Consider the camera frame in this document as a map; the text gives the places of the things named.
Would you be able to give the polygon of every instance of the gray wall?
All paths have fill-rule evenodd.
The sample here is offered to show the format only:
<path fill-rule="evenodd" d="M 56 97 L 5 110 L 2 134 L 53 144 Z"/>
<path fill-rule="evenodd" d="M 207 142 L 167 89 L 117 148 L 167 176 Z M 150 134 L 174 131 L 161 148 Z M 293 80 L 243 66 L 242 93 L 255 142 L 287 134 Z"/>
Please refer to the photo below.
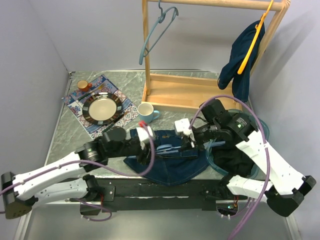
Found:
<path fill-rule="evenodd" d="M 294 212 L 304 240 L 320 236 L 320 2 L 292 1 L 251 84 L 254 110 L 270 126 L 270 143 L 318 185 Z"/>
<path fill-rule="evenodd" d="M 0 5 L 0 174 L 19 174 L 45 162 L 68 72 L 28 1 Z M 12 239 L 18 222 L 0 215 L 0 238 Z"/>
<path fill-rule="evenodd" d="M 69 71 L 143 69 L 141 0 L 30 0 Z M 167 9 L 171 4 L 164 3 Z M 176 4 L 179 17 L 150 54 L 153 69 L 200 69 L 219 73 L 231 45 L 263 11 Z M 265 21 L 268 25 L 270 14 Z M 149 3 L 149 27 L 159 17 Z M 160 24 L 150 43 L 171 18 Z"/>

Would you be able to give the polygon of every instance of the small orange cup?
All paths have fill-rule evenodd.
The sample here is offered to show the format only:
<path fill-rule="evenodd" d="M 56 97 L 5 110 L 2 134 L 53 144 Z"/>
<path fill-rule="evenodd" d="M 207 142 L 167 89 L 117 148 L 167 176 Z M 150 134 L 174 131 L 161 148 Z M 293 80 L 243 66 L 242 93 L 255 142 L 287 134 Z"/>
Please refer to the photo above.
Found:
<path fill-rule="evenodd" d="M 81 80 L 81 81 L 78 81 L 77 87 L 82 92 L 88 92 L 90 90 L 90 88 L 92 87 L 92 83 L 88 83 L 86 80 Z"/>

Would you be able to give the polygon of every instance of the white mug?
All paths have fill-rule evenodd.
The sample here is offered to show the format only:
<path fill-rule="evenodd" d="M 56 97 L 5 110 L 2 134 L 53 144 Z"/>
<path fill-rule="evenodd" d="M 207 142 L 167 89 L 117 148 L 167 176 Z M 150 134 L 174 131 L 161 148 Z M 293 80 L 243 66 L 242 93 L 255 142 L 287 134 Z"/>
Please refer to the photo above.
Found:
<path fill-rule="evenodd" d="M 139 118 L 146 124 L 151 123 L 160 116 L 160 112 L 154 110 L 154 106 L 148 102 L 143 102 L 138 106 L 138 114 Z"/>

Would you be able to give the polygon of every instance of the wooden clothes rack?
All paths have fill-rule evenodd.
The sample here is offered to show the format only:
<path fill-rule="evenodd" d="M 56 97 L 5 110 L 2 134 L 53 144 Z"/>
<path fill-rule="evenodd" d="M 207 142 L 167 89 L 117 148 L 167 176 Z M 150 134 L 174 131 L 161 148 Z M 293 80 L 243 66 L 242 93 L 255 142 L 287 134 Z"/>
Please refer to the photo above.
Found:
<path fill-rule="evenodd" d="M 142 0 L 143 36 L 146 41 L 149 34 L 148 2 L 158 0 Z M 270 2 L 256 0 L 162 0 L 162 3 L 214 6 L 224 8 L 267 10 Z M 250 74 L 254 72 L 259 61 L 274 36 L 281 20 L 285 16 L 291 0 L 274 2 L 270 11 L 274 16 L 260 42 L 257 57 Z M 145 85 L 142 103 L 147 102 L 160 111 L 195 113 L 199 105 L 210 97 L 226 94 L 232 96 L 231 84 L 224 90 L 218 88 L 218 80 L 211 78 L 173 76 L 150 73 L 150 55 L 145 57 Z M 229 98 L 220 98 L 226 109 L 239 109 L 239 103 Z"/>

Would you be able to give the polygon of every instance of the plate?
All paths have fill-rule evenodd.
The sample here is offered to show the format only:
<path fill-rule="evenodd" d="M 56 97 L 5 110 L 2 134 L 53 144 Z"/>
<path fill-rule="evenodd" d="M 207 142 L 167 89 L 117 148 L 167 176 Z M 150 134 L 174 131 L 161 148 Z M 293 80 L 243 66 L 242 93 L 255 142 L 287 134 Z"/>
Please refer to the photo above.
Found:
<path fill-rule="evenodd" d="M 120 116 L 121 112 L 121 100 L 109 92 L 91 95 L 82 108 L 84 119 L 94 125 L 110 124 Z"/>

